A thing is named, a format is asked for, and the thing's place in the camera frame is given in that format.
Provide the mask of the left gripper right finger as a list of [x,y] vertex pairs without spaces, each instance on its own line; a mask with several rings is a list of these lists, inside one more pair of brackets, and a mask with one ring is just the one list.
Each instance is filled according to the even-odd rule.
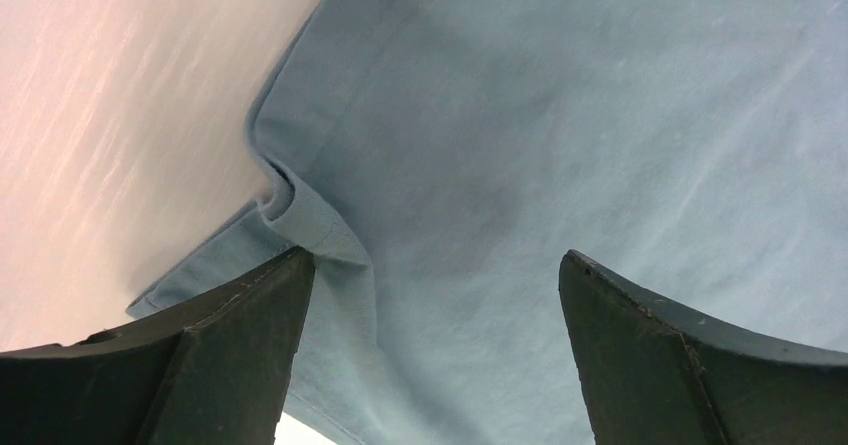
[[759,334],[569,251],[559,294],[599,444],[843,444],[847,356]]

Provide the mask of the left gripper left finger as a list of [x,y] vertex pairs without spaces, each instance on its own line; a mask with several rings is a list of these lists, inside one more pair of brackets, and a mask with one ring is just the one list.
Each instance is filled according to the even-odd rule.
[[271,444],[310,301],[295,248],[70,346],[1,356],[5,444]]

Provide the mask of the blue-grey t-shirt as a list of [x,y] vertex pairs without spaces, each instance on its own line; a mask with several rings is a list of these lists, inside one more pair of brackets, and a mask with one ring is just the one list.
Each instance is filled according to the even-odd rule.
[[338,443],[590,443],[570,249],[847,346],[847,0],[323,0],[246,132],[270,194],[128,313],[310,251],[285,407]]

